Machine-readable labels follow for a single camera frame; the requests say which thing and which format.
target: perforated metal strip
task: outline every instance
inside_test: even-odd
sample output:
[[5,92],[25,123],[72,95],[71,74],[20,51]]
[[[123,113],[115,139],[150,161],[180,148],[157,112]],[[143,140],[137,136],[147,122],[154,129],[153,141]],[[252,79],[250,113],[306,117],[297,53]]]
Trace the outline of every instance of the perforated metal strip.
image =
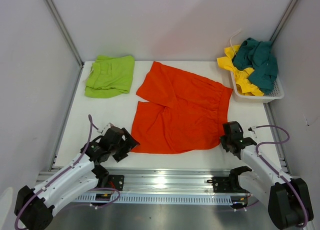
[[[74,202],[105,202],[95,200],[95,193],[85,193]],[[168,194],[125,194],[117,203],[144,203],[144,204],[195,204],[195,205],[232,205],[231,197],[226,195],[168,195]]]

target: yellow cloth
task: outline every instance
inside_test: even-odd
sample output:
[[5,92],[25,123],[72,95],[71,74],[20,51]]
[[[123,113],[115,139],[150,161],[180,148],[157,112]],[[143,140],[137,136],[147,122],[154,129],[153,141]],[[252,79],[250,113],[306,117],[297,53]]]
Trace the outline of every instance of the yellow cloth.
[[236,89],[240,94],[245,96],[263,96],[264,93],[259,89],[259,87],[248,80],[249,75],[255,70],[252,67],[248,67],[243,71],[240,71],[232,63],[235,52],[237,52],[239,48],[240,45],[233,46],[234,51],[232,47],[225,48],[224,53],[226,56],[217,58],[218,65],[220,68],[234,73]]

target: orange-red cloth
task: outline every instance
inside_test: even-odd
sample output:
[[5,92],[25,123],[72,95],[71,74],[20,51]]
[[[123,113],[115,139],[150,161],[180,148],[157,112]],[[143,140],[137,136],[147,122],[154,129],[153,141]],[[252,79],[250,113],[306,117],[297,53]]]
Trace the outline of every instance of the orange-red cloth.
[[136,94],[133,152],[174,154],[211,149],[224,135],[232,89],[208,78],[154,62]]

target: garment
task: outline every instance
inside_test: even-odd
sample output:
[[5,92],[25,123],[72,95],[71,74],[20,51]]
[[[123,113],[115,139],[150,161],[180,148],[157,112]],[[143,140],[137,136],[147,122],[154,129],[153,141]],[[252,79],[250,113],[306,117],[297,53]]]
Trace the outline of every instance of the garment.
[[232,59],[235,56],[235,52],[239,50],[240,45],[228,47],[224,49],[226,56],[217,58],[217,62],[220,68],[232,71],[234,73],[234,79],[236,88],[240,94],[246,96],[263,96],[264,93],[258,86],[252,84],[248,77],[255,71],[252,67],[247,67],[243,71],[238,70],[232,63]]
[[154,62],[137,95],[133,152],[173,154],[211,149],[224,135],[232,89],[208,78]]
[[135,59],[132,56],[98,56],[92,64],[84,94],[94,98],[110,98],[129,93],[134,67]]
[[233,59],[233,65],[239,70],[247,67],[254,68],[254,72],[248,79],[265,94],[271,93],[274,89],[274,81],[278,75],[277,60],[271,54],[271,48],[271,41],[259,42],[253,38],[248,38],[241,44]]

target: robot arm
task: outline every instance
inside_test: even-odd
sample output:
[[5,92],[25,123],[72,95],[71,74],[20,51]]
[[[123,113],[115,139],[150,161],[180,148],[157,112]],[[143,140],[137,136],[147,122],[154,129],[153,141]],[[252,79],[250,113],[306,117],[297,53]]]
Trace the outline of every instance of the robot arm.
[[271,220],[279,229],[312,220],[314,214],[307,184],[279,169],[263,152],[259,152],[259,145],[251,138],[243,138],[238,122],[228,122],[223,128],[225,135],[220,138],[223,148],[249,166],[230,171],[233,188],[251,192],[268,208]]
[[121,161],[137,145],[126,129],[110,126],[104,136],[88,142],[67,166],[48,180],[32,189],[24,186],[18,192],[15,228],[21,229],[20,220],[29,230],[43,230],[79,195],[95,187],[108,187],[109,172],[100,164],[111,155],[117,162]]

